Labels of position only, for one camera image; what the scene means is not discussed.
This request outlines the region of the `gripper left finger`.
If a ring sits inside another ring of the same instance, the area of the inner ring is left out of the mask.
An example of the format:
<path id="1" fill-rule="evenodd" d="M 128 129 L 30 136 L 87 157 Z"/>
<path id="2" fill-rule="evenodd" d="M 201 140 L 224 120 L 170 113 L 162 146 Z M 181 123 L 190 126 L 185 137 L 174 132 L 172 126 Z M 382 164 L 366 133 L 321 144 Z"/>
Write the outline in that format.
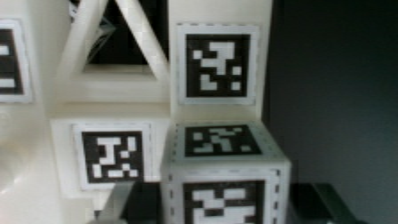
<path id="1" fill-rule="evenodd" d="M 87 224 L 128 224 L 122 218 L 133 182 L 117 182 L 98 218 Z"/>

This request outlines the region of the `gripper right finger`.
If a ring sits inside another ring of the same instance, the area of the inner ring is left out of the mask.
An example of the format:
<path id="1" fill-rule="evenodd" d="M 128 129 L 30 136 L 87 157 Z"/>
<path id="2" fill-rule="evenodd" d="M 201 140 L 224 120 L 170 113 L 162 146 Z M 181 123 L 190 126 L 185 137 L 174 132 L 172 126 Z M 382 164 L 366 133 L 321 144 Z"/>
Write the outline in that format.
<path id="1" fill-rule="evenodd" d="M 316 224 L 368 224 L 368 222 L 355 217 L 332 185 L 316 183 L 313 189 L 316 201 L 311 212 Z"/>

